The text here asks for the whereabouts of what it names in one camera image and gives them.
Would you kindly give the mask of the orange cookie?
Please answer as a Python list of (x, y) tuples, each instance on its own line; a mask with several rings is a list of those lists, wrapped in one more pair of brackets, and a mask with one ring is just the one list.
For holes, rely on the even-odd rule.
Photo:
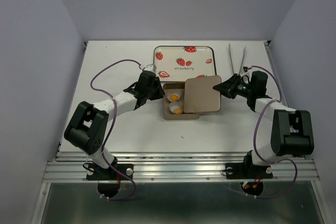
[(170, 94), (168, 100), (170, 102), (177, 102), (180, 99), (180, 96), (176, 93)]
[(181, 108), (174, 109), (173, 113), (174, 114), (182, 114), (183, 113), (183, 109), (181, 109)]

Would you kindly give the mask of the gold tin lid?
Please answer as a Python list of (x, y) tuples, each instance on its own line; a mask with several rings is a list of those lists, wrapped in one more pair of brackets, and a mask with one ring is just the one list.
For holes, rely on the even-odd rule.
[(185, 81), (184, 112), (218, 112), (221, 107), (221, 94), (213, 86), (222, 82), (220, 76), (190, 78)]

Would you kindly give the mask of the metal serving tongs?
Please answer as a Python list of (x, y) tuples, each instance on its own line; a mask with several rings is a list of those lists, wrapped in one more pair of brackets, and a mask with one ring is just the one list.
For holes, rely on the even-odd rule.
[(235, 48), (232, 44), (228, 44), (228, 60), (231, 74), (242, 74), (244, 61), (246, 58), (246, 46), (243, 48)]

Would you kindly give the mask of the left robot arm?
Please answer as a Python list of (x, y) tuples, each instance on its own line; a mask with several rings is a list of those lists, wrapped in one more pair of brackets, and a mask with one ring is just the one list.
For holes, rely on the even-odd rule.
[(164, 97), (159, 77), (152, 71), (144, 70), (139, 79), (116, 97), (98, 103), (83, 101), (78, 104), (64, 132), (64, 138), (73, 146), (84, 151), (99, 167), (99, 173), (106, 179), (117, 172), (117, 159), (106, 148), (107, 125), (126, 112), (137, 110), (148, 100)]

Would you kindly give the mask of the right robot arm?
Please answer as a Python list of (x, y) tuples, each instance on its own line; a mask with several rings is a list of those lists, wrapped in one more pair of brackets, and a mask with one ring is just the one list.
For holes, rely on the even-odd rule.
[(244, 160), (225, 164), (223, 175), (227, 179), (271, 179), (273, 165), (286, 161), (289, 155), (306, 156), (314, 150), (310, 112), (289, 108), (281, 103), (281, 98), (276, 100), (268, 96), (267, 82), (271, 76), (268, 70), (257, 67), (248, 78), (236, 73), (213, 87), (226, 98), (246, 98), (248, 107), (259, 114), (257, 126), (263, 118), (272, 122), (269, 143), (257, 147), (258, 130), (255, 129), (253, 149)]

